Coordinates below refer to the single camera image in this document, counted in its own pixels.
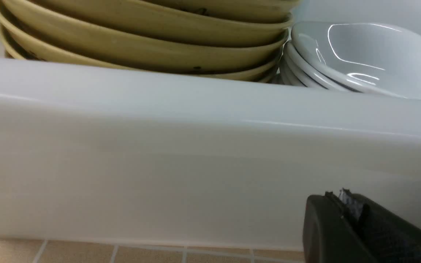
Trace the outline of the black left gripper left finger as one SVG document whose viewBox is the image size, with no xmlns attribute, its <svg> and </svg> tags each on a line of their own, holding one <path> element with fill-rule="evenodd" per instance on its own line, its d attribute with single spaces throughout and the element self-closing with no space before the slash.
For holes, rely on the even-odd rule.
<svg viewBox="0 0 421 263">
<path fill-rule="evenodd" d="M 303 224 L 306 263 L 377 263 L 356 231 L 349 209 L 333 193 L 310 195 Z"/>
</svg>

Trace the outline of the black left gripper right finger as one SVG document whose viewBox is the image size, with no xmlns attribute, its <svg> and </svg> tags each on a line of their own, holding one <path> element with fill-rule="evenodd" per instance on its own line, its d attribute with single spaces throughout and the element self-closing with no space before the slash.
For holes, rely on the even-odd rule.
<svg viewBox="0 0 421 263">
<path fill-rule="evenodd" d="M 360 241 L 378 263 L 421 263 L 421 229 L 388 209 L 346 190 L 346 207 Z"/>
</svg>

